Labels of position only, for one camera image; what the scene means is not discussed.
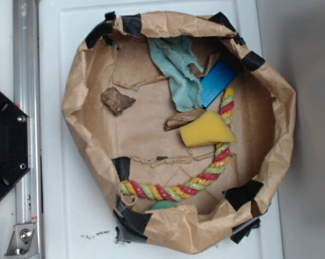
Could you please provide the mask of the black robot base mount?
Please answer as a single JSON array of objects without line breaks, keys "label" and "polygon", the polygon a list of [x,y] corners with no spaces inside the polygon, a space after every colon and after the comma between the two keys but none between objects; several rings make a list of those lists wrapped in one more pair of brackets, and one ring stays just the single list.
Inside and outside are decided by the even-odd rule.
[{"label": "black robot base mount", "polygon": [[28,116],[0,91],[0,201],[30,169]]}]

